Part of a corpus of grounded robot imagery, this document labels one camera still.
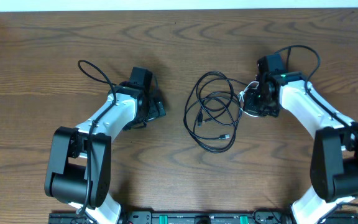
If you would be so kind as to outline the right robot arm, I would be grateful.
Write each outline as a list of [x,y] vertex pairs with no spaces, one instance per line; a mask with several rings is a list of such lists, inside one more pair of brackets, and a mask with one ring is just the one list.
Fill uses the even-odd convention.
[[246,88],[243,109],[251,116],[289,111],[314,140],[311,187],[290,207],[282,223],[338,222],[342,206],[358,207],[358,122],[340,113],[302,72],[289,72],[280,54],[257,61],[256,87]]

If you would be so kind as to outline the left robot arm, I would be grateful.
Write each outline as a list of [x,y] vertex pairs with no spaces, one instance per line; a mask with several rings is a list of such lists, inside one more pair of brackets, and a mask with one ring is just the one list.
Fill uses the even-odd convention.
[[122,207],[109,193],[112,142],[123,130],[144,128],[165,116],[161,100],[150,90],[156,79],[134,67],[130,79],[109,91],[95,114],[74,128],[53,134],[45,194],[76,208],[51,213],[50,223],[122,223]]

